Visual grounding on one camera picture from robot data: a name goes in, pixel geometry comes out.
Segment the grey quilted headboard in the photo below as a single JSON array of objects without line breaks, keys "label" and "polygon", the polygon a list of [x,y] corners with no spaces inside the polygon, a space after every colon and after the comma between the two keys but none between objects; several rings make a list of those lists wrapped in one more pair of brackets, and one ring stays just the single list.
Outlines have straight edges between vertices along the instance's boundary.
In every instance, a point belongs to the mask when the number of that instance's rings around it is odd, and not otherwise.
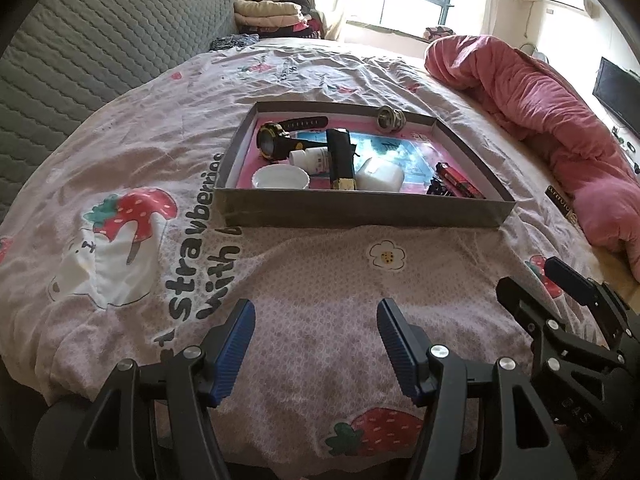
[{"label": "grey quilted headboard", "polygon": [[39,0],[1,57],[1,210],[92,113],[235,33],[234,0]]}]

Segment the stack of folded clothes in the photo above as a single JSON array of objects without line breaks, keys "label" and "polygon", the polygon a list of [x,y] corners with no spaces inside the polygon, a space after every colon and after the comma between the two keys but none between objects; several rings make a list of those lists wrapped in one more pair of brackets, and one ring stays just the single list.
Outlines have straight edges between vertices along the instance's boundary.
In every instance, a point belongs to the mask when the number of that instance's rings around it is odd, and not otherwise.
[{"label": "stack of folded clothes", "polygon": [[234,19],[241,34],[259,38],[324,38],[310,0],[235,0]]}]

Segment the white bottle cap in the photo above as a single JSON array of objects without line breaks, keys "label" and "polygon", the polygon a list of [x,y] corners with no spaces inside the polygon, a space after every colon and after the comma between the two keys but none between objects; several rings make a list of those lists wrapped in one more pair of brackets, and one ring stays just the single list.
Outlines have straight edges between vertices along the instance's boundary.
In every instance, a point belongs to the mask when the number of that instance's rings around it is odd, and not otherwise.
[{"label": "white bottle cap", "polygon": [[291,165],[265,166],[252,175],[252,187],[260,190],[306,190],[309,185],[309,174]]}]

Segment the pink rolled quilt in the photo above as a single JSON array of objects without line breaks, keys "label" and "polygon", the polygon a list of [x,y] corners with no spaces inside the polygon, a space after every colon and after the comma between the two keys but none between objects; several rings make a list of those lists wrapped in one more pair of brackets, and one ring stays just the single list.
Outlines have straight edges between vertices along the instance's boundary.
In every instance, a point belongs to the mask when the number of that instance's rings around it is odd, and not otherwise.
[{"label": "pink rolled quilt", "polygon": [[425,68],[465,93],[534,151],[570,198],[588,242],[624,252],[639,271],[639,181],[602,120],[544,62],[494,36],[448,36]]}]

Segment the white earbuds case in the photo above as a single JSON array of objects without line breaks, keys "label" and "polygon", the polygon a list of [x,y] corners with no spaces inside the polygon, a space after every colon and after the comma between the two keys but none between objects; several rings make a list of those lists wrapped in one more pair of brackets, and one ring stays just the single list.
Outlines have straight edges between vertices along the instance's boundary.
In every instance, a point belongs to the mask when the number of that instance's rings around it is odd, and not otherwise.
[{"label": "white earbuds case", "polygon": [[405,181],[401,167],[380,158],[369,158],[356,172],[359,191],[399,192]]}]

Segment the black yellow wristwatch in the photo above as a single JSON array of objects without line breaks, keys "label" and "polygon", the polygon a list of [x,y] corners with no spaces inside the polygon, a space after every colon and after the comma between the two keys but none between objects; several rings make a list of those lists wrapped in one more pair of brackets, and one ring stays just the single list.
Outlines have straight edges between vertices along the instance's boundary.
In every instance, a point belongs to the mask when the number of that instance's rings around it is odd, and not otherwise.
[{"label": "black yellow wristwatch", "polygon": [[256,133],[256,148],[268,162],[282,162],[294,151],[324,148],[325,143],[299,139],[293,132],[324,130],[329,125],[326,116],[292,118],[283,122],[265,122]]}]

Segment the black television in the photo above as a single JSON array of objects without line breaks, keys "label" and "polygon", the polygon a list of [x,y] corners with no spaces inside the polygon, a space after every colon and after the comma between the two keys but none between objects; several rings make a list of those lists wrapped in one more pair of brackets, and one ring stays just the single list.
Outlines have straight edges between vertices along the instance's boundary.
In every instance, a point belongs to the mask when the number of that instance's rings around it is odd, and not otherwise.
[{"label": "black television", "polygon": [[592,94],[638,138],[640,84],[637,77],[601,58]]}]

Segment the pink blue children's book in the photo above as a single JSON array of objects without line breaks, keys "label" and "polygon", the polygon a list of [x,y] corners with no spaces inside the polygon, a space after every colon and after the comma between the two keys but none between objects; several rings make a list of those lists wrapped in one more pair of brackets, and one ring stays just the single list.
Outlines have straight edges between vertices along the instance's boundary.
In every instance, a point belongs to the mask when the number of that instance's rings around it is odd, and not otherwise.
[{"label": "pink blue children's book", "polygon": [[[460,139],[456,136],[448,136],[447,133],[451,132],[446,130],[444,125],[439,122],[433,122],[431,125],[407,122],[405,128],[398,133],[380,134],[373,131],[373,126],[371,126],[373,122],[370,120],[367,122],[365,119],[371,118],[351,117],[344,122],[349,131],[350,140],[355,145],[355,174],[367,159],[371,157],[385,159],[404,170],[405,181],[399,193],[427,194],[426,191],[432,177],[438,177],[442,180],[436,172],[436,164],[446,162],[461,172],[472,185],[480,190],[480,185],[474,181],[471,174],[471,170],[477,169],[476,166],[469,156],[461,151],[462,148],[454,142],[454,140]],[[236,188],[253,188],[252,175],[254,172],[271,164],[260,156],[258,148],[256,148],[257,130],[256,126],[252,144],[247,149],[238,182],[235,185]],[[292,136],[326,143],[326,133],[320,130],[294,132]],[[318,174],[318,176],[309,175],[309,177],[310,188],[327,190],[330,187],[329,173]],[[454,191],[454,196],[464,197],[447,182],[445,183]]]}]

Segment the black gold rectangular box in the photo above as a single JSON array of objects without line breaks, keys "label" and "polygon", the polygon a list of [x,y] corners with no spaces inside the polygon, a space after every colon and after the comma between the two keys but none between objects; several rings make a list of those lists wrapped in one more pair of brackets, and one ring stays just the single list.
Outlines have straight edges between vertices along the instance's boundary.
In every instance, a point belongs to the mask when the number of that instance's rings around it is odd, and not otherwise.
[{"label": "black gold rectangular box", "polygon": [[326,130],[326,146],[330,159],[329,173],[332,190],[355,191],[355,154],[349,132],[344,129]]}]

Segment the pink strawberry bed sheet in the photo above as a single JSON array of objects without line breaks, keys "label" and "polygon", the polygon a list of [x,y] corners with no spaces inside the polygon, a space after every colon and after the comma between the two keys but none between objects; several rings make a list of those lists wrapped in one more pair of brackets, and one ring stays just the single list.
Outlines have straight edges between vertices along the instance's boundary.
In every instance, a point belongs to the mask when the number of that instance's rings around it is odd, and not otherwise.
[{"label": "pink strawberry bed sheet", "polygon": [[[221,159],[250,108],[275,100],[436,116],[514,211],[495,230],[217,229]],[[256,330],[212,414],[222,452],[283,479],[360,471],[408,454],[422,417],[378,336],[382,298],[462,358],[529,367],[497,282],[543,295],[535,256],[593,271],[548,182],[471,101],[404,62],[284,41],[201,54],[96,112],[18,194],[1,227],[2,361],[47,402],[90,399],[118,361],[195,344],[247,298]]]}]

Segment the shallow grey cardboard box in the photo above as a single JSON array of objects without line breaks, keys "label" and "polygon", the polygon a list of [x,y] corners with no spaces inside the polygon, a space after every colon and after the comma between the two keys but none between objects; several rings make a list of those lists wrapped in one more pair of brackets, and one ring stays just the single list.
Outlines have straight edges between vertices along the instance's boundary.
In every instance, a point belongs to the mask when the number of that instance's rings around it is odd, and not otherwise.
[{"label": "shallow grey cardboard box", "polygon": [[370,117],[376,128],[379,107],[329,102],[265,101],[256,103],[241,122],[224,155],[215,181],[215,204],[229,226],[282,226],[282,228],[346,228],[346,226],[453,226],[454,228],[496,228],[515,206],[511,193],[472,148],[440,119],[404,112],[407,122],[431,125],[439,122],[460,140],[454,140],[477,169],[472,178],[486,193],[484,200],[458,196],[434,196],[393,192],[337,191],[331,182],[327,190],[260,190],[236,188],[254,128],[265,122],[326,116],[328,129],[344,129],[346,120]]}]

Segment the black binder clip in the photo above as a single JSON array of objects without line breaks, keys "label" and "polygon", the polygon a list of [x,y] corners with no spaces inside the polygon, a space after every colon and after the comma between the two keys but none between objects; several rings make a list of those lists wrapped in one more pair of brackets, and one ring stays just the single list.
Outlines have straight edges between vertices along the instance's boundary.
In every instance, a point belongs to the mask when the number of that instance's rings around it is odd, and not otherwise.
[{"label": "black binder clip", "polygon": [[428,195],[434,196],[454,196],[454,191],[438,177],[431,178],[430,185],[426,192]]}]

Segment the brass pipe fitting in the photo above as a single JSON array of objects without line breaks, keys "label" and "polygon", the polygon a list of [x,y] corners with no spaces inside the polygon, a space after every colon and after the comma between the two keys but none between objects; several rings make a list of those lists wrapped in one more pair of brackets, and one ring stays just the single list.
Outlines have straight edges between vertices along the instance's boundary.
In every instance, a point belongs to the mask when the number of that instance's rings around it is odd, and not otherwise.
[{"label": "brass pipe fitting", "polygon": [[376,128],[384,134],[398,133],[406,122],[406,115],[402,110],[388,105],[381,106],[376,114]]}]

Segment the red lighter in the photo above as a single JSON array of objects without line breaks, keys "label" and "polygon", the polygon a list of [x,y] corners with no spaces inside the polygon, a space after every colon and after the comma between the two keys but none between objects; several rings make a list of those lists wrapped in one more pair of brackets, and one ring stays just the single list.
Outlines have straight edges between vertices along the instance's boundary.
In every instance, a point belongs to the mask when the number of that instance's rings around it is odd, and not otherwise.
[{"label": "red lighter", "polygon": [[452,188],[455,188],[461,196],[484,200],[485,196],[480,190],[472,185],[461,172],[446,162],[438,162],[436,164],[436,172],[442,180],[447,182]]}]

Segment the white pill bottle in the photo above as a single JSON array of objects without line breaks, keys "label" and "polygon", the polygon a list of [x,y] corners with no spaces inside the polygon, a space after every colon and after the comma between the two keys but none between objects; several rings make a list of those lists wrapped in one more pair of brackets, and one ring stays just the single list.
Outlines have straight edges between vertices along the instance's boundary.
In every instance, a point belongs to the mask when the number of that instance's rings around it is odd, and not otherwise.
[{"label": "white pill bottle", "polygon": [[306,148],[296,150],[288,154],[288,162],[299,169],[303,169],[311,176],[327,174],[330,171],[329,150],[324,146],[320,148]]}]

